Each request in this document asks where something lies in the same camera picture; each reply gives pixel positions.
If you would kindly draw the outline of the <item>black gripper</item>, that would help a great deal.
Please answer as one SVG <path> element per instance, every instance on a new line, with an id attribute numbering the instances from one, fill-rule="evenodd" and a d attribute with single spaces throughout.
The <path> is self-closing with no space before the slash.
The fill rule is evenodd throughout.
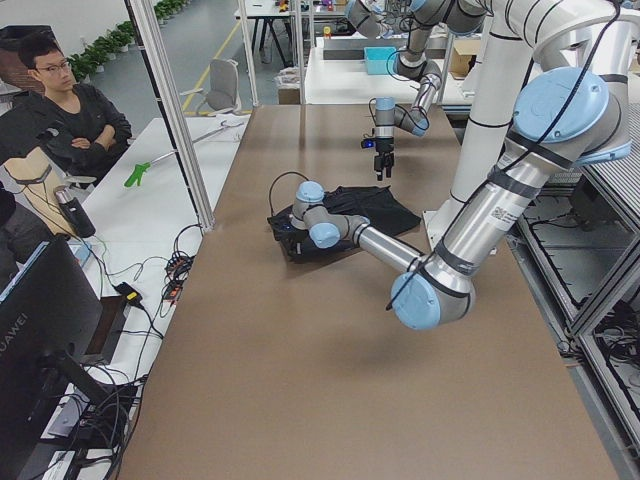
<path id="1" fill-rule="evenodd" d="M 375 137 L 375 149 L 378 155 L 374 157 L 374 171 L 378 181 L 382 181 L 384 173 L 386 177 L 392 176 L 394 160 L 394 137 Z"/>

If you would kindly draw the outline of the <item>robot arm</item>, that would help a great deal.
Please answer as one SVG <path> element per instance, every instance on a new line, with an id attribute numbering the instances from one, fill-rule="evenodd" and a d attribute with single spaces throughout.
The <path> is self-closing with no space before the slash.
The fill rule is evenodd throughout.
<path id="1" fill-rule="evenodd" d="M 475 302 L 473 276 L 551 175 L 629 154 L 629 140 L 614 144 L 628 131 L 627 83 L 625 74 L 578 67 L 555 68 L 530 81 L 515 101 L 503 154 L 428 255 L 364 216 L 330 213 L 314 181 L 298 187 L 291 223 L 321 249 L 348 239 L 399 270 L 388 307 L 405 326 L 424 330 L 458 320 Z"/>
<path id="2" fill-rule="evenodd" d="M 444 24 L 455 35 L 468 35 L 481 26 L 485 15 L 484 8 L 467 1 L 412 1 L 401 20 L 390 25 L 385 21 L 385 10 L 375 1 L 357 1 L 350 7 L 349 20 L 367 37 L 387 38 L 398 30 L 408 33 L 406 46 L 387 56 L 384 66 L 388 74 L 418 84 L 408 108 L 388 96 L 369 101 L 372 136 L 363 139 L 361 146 L 375 149 L 373 169 L 378 180 L 391 176 L 394 130 L 422 137 L 429 128 L 428 110 L 443 83 L 441 69 L 427 56 L 433 28 Z"/>

